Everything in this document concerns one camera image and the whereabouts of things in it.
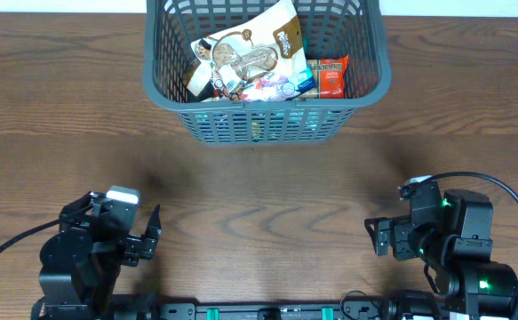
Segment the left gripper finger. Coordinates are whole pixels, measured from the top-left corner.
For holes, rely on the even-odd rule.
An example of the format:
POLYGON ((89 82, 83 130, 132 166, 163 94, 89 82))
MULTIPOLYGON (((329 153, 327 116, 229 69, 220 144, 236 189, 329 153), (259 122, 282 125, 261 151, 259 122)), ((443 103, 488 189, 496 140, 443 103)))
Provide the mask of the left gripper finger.
POLYGON ((60 220, 71 220, 86 214, 92 208, 92 193, 76 199, 70 204, 65 205, 59 215, 60 220))
POLYGON ((156 242, 159 240, 162 226, 160 220, 160 205, 157 204, 150 215, 150 218, 147 223, 147 227, 145 230, 145 237, 148 239, 155 240, 156 242))

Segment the orange spaghetti pack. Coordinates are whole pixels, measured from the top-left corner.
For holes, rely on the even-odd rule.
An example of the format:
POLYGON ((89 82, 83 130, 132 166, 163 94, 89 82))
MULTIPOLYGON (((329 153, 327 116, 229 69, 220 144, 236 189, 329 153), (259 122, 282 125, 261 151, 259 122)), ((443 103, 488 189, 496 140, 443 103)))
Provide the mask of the orange spaghetti pack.
POLYGON ((344 99, 345 80, 349 58, 308 60, 315 86, 300 95, 305 99, 344 99))

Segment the Kleenex tissue multipack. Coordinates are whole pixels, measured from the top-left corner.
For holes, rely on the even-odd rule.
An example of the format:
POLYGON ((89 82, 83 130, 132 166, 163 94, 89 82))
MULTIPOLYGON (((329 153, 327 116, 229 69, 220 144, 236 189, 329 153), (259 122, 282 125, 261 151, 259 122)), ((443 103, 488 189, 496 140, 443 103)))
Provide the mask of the Kleenex tissue multipack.
POLYGON ((310 68, 290 77, 266 73, 249 84, 239 94, 243 101, 285 101, 292 100, 316 87, 310 68))

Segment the beige Pantree pouch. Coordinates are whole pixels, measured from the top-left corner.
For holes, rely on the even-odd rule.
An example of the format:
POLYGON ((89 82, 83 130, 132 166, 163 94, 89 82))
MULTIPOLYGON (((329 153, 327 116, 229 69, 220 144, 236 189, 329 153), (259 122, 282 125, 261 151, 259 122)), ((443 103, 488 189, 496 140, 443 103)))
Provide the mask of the beige Pantree pouch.
POLYGON ((195 97, 197 102, 239 101, 239 92, 230 92, 221 78, 212 78, 195 97))
POLYGON ((212 78, 230 92, 266 73, 294 76, 309 68, 299 17, 291 0, 282 0, 256 18, 190 44, 195 55, 182 83, 195 97, 212 78))

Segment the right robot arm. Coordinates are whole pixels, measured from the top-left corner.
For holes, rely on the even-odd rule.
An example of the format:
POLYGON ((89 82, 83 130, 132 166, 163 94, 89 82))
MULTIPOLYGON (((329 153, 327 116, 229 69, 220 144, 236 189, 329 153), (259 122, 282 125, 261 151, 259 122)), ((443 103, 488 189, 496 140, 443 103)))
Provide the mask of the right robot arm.
POLYGON ((419 258, 433 292, 450 312, 476 318, 510 318, 518 302, 518 278, 507 264, 490 259, 493 205, 481 193, 436 181, 399 188, 410 213, 364 221, 378 256, 393 251, 396 260, 419 258))

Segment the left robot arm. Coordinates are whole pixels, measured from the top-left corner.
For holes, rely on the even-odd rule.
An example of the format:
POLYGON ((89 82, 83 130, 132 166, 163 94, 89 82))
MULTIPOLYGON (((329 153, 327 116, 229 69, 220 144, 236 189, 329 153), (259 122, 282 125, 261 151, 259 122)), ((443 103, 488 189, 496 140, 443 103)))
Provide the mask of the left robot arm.
POLYGON ((43 298, 36 319, 157 319, 154 296, 115 295, 123 266, 152 260, 162 226, 160 206, 141 236, 131 233, 139 193, 133 189, 90 192, 60 212, 59 233, 40 251, 43 298))

